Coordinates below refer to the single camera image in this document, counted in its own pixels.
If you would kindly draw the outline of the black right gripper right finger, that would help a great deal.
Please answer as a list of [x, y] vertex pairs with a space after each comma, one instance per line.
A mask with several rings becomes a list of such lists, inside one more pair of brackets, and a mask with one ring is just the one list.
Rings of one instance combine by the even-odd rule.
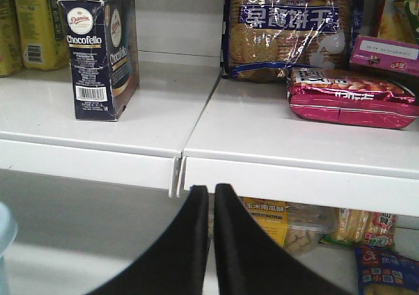
[[215, 187], [214, 247], [220, 294], [346, 294], [278, 246], [230, 184]]

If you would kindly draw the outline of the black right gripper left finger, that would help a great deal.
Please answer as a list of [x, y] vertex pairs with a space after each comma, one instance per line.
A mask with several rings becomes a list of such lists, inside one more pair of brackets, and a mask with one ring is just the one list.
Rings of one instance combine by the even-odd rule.
[[208, 261], [209, 195], [192, 186], [164, 233], [126, 269], [90, 294], [201, 294]]

